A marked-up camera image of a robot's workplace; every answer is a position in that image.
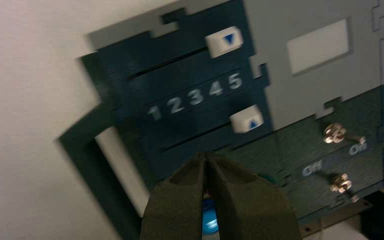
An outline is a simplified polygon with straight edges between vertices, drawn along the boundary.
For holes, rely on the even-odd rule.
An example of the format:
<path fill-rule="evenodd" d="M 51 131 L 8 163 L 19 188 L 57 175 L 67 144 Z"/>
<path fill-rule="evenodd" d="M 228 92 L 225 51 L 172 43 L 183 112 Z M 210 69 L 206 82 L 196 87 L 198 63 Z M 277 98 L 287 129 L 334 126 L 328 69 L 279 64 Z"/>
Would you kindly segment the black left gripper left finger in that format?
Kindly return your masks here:
<path fill-rule="evenodd" d="M 200 240 L 207 165 L 198 153 L 152 191 L 141 223 L 142 240 Z"/>

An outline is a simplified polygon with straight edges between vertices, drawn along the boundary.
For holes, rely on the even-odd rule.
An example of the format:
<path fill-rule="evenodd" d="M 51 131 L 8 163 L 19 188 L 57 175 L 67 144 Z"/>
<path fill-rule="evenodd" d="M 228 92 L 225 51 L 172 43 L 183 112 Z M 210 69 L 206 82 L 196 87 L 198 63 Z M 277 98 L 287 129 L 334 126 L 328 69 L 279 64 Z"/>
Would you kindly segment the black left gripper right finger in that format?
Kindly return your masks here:
<path fill-rule="evenodd" d="M 272 182 L 208 153 L 207 183 L 222 240 L 300 240 L 296 214 Z"/>

